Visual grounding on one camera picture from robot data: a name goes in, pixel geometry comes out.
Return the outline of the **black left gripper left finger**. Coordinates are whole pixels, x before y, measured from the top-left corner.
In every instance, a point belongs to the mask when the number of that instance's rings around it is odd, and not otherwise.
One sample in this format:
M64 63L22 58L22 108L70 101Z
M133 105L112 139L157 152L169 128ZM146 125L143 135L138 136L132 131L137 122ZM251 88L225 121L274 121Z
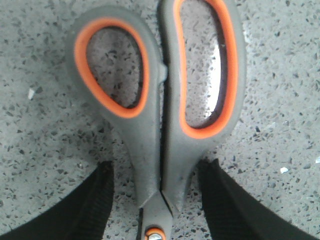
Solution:
M104 161L46 212L1 235L2 240L101 240L113 206L114 171Z

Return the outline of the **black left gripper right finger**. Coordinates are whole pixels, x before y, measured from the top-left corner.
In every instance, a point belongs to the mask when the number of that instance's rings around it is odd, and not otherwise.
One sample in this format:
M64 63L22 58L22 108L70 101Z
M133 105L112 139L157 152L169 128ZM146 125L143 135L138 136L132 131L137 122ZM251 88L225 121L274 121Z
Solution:
M198 179L205 219L214 240L313 240L252 197L219 165L200 161Z

